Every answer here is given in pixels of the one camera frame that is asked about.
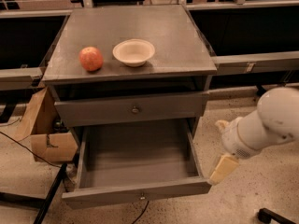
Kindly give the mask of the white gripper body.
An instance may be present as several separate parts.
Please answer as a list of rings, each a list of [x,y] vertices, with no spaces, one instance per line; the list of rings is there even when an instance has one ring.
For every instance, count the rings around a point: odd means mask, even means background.
[[[259,154],[259,151],[248,147],[238,132],[238,122],[240,117],[229,121],[229,126],[221,133],[221,142],[224,149],[238,159],[249,159]]]

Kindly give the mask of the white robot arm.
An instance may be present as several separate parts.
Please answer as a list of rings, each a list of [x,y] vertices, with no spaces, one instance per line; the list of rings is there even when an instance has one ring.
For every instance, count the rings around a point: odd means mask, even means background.
[[[299,140],[299,90],[279,87],[261,96],[254,111],[232,121],[217,120],[225,153],[214,166],[208,182],[219,184],[240,160],[249,159],[270,146]]]

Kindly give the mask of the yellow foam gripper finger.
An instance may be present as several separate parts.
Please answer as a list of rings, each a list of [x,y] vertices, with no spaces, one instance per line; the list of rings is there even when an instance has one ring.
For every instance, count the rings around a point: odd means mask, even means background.
[[[230,154],[223,154],[214,165],[209,176],[209,183],[217,185],[239,166],[239,159]]]
[[[229,126],[230,122],[224,119],[219,119],[215,122],[216,127],[220,133],[223,133],[224,130]]]

